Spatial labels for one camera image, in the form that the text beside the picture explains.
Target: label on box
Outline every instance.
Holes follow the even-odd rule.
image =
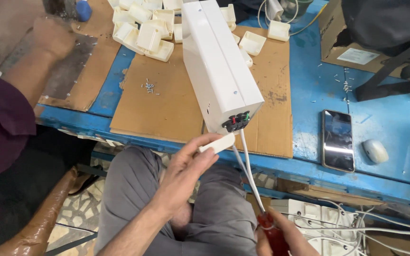
[[[341,56],[339,56],[337,59],[342,60],[342,61],[349,61],[349,62],[365,65],[366,63],[372,61],[379,55],[380,54],[372,53],[372,52],[365,51],[365,50],[357,50],[357,49],[349,48],[347,51],[341,54]]]

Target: hand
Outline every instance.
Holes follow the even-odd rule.
[[[72,28],[59,18],[37,18],[33,33],[34,47],[51,53],[57,61],[64,59],[75,46]]]
[[[197,153],[197,148],[221,137],[219,134],[207,133],[191,139],[181,148],[170,162],[151,203],[171,217],[174,216],[191,196],[199,177],[219,158],[213,148],[202,153]]]
[[[292,256],[320,256],[320,254],[314,249],[306,240],[306,238],[297,229],[295,224],[284,217],[281,213],[277,212],[271,207],[266,209],[273,219],[275,220],[276,227],[282,230],[284,239],[290,247],[290,253]],[[263,232],[263,229],[257,230],[257,245],[256,252],[258,256],[271,256],[270,244]]]

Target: blue rubber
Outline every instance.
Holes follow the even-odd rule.
[[[91,13],[93,12],[88,2],[83,0],[77,2],[76,9],[78,14],[78,21],[80,22],[89,20]]]

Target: red screwdriver handle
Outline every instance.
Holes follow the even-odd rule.
[[[273,256],[289,256],[289,245],[284,239],[282,231],[275,227],[273,217],[265,212],[259,214],[257,220],[268,238],[271,250],[273,251]]]

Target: white metal box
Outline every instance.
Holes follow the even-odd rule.
[[[209,132],[244,128],[264,99],[215,0],[182,5],[183,59]]]

